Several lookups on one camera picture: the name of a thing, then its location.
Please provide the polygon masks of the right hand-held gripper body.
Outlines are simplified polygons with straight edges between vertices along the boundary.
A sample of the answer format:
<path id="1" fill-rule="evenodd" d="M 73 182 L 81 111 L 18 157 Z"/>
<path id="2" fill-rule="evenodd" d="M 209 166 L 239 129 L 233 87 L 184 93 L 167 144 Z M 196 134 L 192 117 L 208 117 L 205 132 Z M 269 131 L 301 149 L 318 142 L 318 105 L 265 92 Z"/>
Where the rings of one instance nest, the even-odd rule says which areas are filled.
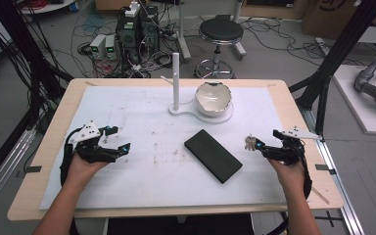
<path id="1" fill-rule="evenodd" d="M 322 137 L 318 134 L 304 130 L 297 126 L 289 130 L 281 130 L 288 139 L 281 141 L 281 147 L 271 147 L 268 159 L 283 162 L 285 165 L 293 165 L 301 161 L 305 156 L 304 139 L 321 140 Z"/>

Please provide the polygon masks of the bunch of metal keys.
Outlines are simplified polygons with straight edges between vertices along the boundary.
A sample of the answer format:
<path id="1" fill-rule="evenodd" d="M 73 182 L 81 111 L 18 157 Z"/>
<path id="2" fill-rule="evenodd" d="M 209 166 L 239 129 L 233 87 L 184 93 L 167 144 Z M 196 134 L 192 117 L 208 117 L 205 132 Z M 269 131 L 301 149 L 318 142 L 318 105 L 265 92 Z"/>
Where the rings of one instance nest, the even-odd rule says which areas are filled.
<path id="1" fill-rule="evenodd" d="M 245 138 L 245 149 L 249 151 L 255 151 L 257 149 L 257 138 L 255 136 L 249 135 Z"/>

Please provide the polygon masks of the person's left hand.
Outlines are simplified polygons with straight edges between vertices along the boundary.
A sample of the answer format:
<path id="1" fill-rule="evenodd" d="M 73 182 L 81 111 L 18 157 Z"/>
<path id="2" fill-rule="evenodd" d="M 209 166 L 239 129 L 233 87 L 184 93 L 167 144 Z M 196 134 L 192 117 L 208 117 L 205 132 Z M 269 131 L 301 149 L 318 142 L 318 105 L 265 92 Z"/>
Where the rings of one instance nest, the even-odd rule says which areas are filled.
<path id="1" fill-rule="evenodd" d="M 74 153 L 70 163 L 65 186 L 77 192 L 82 192 L 93 176 L 107 163 L 89 163 L 83 160 L 78 153 Z"/>

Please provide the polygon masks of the person's right hand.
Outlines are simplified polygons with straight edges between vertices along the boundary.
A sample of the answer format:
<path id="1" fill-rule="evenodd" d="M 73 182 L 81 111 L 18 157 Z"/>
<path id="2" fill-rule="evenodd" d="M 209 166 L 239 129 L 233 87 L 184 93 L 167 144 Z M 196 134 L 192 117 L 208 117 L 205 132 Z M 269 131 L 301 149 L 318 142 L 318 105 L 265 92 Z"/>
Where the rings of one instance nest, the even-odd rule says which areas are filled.
<path id="1" fill-rule="evenodd" d="M 278 180 L 287 198 L 292 196 L 304 197 L 304 169 L 300 164 L 284 165 L 275 160 L 269 160 L 277 173 Z"/>

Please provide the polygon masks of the wooden table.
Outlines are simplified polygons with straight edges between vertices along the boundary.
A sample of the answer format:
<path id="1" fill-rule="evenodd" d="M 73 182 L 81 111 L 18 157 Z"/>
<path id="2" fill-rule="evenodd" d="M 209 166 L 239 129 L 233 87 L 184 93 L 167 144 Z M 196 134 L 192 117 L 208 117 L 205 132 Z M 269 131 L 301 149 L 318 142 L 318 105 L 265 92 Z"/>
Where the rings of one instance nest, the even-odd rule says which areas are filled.
<path id="1" fill-rule="evenodd" d="M 230 90 L 234 87 L 267 89 L 283 126 L 281 129 L 276 130 L 289 130 L 295 126 L 306 129 L 306 123 L 284 81 L 279 79 L 226 79 L 223 83 Z M 42 218 L 59 193 L 61 189 L 60 165 L 63 161 L 64 144 L 68 135 L 73 131 L 70 128 L 71 121 L 86 88 L 92 86 L 164 87 L 166 85 L 171 87 L 170 84 L 161 78 L 74 79 L 68 86 L 33 160 L 34 165 L 41 165 L 41 170 L 29 173 L 24 177 L 17 196 L 8 211 L 9 219 L 36 220 Z M 183 206 L 141 209 L 81 209 L 76 206 L 75 215 L 78 218 L 131 217 L 234 212 L 279 212 L 285 210 L 285 208 L 285 201 L 280 205 Z"/>

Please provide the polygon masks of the black tape strip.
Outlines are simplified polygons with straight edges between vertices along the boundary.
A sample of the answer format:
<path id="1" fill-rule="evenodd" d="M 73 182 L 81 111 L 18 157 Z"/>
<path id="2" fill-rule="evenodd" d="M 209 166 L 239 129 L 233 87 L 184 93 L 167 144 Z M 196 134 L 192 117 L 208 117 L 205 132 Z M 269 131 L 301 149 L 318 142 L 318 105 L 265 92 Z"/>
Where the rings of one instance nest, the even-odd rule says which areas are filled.
<path id="1" fill-rule="evenodd" d="M 19 170 L 17 173 L 16 173 L 16 177 L 17 178 L 24 178 L 28 173 L 32 173 L 32 172 L 39 172 L 41 170 L 41 165 L 37 165 L 37 166 L 28 166 L 22 170 Z"/>
<path id="2" fill-rule="evenodd" d="M 328 171 L 331 175 L 337 174 L 336 169 L 330 168 L 327 164 L 316 164 L 315 168 L 317 170 L 323 170 L 323 171 Z"/>

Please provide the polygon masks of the white table mat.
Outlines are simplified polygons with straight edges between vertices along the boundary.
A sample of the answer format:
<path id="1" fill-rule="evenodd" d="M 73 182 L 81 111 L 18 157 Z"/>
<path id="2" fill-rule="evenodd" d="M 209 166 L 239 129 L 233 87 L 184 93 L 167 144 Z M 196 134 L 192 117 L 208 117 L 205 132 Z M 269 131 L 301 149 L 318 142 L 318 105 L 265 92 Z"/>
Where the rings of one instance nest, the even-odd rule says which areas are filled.
<path id="1" fill-rule="evenodd" d="M 283 126 L 265 88 L 234 87 L 233 115 L 220 124 L 191 115 L 173 116 L 172 89 L 160 86 L 92 86 L 85 89 L 70 123 L 76 129 L 93 121 L 115 126 L 102 140 L 107 148 L 130 146 L 128 155 L 101 169 L 81 194 L 81 209 L 171 208 L 183 206 L 280 205 L 285 198 L 276 173 L 245 139 L 254 135 L 269 146 Z M 220 182 L 184 145 L 205 130 L 240 163 Z"/>

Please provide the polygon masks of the black rectangular box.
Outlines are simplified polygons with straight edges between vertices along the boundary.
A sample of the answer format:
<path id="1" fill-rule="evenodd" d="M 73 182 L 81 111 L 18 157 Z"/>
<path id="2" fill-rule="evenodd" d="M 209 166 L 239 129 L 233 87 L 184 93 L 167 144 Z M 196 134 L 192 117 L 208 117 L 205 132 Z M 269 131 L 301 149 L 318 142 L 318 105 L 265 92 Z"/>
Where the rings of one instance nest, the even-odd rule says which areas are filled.
<path id="1" fill-rule="evenodd" d="M 184 146 L 220 183 L 225 183 L 243 166 L 204 129 L 186 140 Z"/>

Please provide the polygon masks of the white platform board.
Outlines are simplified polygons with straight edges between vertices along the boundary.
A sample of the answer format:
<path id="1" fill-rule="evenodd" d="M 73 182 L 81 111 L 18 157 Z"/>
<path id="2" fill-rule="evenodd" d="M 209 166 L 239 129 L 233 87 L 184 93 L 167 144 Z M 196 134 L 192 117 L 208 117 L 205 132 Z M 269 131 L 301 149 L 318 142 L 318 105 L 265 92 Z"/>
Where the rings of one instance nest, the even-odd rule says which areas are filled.
<path id="1" fill-rule="evenodd" d="M 362 66 L 341 65 L 334 74 L 334 81 L 362 130 L 376 134 L 376 101 L 353 88 L 355 78 L 362 70 Z"/>

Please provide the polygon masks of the white stand with pole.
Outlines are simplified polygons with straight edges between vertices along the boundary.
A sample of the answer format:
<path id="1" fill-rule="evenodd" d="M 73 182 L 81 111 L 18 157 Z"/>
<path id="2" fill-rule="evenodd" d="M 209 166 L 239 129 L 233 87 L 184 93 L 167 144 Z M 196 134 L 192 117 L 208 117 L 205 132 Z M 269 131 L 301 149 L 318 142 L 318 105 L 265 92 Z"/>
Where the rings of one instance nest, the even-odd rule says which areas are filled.
<path id="1" fill-rule="evenodd" d="M 189 115 L 201 122 L 208 124 L 221 124 L 229 121 L 234 113 L 234 106 L 231 101 L 231 105 L 228 111 L 220 117 L 207 117 L 201 114 L 195 104 L 195 93 L 193 99 L 187 103 L 180 102 L 180 76 L 179 76 L 179 54 L 173 53 L 171 56 L 171 67 L 172 67 L 172 79 L 167 79 L 164 76 L 161 76 L 161 79 L 172 85 L 172 98 L 173 103 L 168 107 L 168 112 L 173 116 L 183 116 Z"/>

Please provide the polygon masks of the grey power supply unit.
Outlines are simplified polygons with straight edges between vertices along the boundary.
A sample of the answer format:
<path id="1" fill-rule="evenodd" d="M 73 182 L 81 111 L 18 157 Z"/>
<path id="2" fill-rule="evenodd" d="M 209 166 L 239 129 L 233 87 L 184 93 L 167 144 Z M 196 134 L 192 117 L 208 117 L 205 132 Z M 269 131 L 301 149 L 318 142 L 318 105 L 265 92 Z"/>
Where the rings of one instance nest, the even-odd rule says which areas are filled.
<path id="1" fill-rule="evenodd" d="M 113 35 L 106 36 L 105 48 L 109 60 L 116 60 L 118 58 L 116 38 Z"/>
<path id="2" fill-rule="evenodd" d="M 102 60 L 106 55 L 106 36 L 97 35 L 90 43 L 90 49 L 95 60 Z"/>

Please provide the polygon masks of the black round stool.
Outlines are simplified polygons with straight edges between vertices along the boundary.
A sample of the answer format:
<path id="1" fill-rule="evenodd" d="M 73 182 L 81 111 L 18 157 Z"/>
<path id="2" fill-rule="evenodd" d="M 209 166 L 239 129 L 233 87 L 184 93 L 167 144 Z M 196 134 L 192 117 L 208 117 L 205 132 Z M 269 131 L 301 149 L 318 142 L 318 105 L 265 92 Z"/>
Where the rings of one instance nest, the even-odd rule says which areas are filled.
<path id="1" fill-rule="evenodd" d="M 202 39 L 214 44 L 215 49 L 211 59 L 196 65 L 194 75 L 198 78 L 234 78 L 233 69 L 220 59 L 220 47 L 238 43 L 243 37 L 243 28 L 230 18 L 215 17 L 200 24 L 199 34 Z"/>

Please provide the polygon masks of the white power strip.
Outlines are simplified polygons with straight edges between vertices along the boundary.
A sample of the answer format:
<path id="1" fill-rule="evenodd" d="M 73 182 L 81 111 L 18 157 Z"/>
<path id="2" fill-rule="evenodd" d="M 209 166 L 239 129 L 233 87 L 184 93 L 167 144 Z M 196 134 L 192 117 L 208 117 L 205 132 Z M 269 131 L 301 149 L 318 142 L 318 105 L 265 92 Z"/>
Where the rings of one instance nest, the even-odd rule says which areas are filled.
<path id="1" fill-rule="evenodd" d="M 129 8 L 125 11 L 125 15 L 130 18 L 135 18 L 140 10 L 140 3 L 137 0 L 132 0 Z"/>

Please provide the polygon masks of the cardboard box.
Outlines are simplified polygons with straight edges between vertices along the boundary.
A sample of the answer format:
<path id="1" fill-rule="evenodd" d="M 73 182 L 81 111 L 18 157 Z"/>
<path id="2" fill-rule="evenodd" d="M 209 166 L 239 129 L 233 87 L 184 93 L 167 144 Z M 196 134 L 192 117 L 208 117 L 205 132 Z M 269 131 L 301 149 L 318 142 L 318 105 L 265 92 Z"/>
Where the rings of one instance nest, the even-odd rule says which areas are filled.
<path id="1" fill-rule="evenodd" d="M 302 31 L 304 34 L 337 39 L 362 0 L 308 0 Z"/>

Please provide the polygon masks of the black metal frame post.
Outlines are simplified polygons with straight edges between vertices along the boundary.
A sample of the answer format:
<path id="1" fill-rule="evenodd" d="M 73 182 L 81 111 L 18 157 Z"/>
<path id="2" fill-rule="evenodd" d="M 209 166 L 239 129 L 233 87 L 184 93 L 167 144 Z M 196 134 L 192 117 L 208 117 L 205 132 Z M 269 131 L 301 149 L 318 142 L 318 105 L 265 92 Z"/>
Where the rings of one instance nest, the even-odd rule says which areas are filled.
<path id="1" fill-rule="evenodd" d="M 27 88 L 26 120 L 28 126 L 33 126 L 40 120 L 41 110 L 49 116 L 51 105 L 61 101 L 66 92 L 62 80 L 69 84 L 73 77 L 61 68 L 45 36 L 42 39 L 53 63 L 44 57 L 15 0 L 0 0 L 0 24 L 12 39 L 12 42 L 9 42 L 0 32 L 0 48 Z"/>
<path id="2" fill-rule="evenodd" d="M 329 84 L 334 73 L 375 18 L 376 0 L 361 0 L 355 13 L 315 73 L 289 87 L 291 93 L 305 89 L 303 94 L 296 99 L 297 106 L 304 111 L 310 111 L 314 101 L 318 100 L 314 125 L 316 134 L 323 135 Z"/>

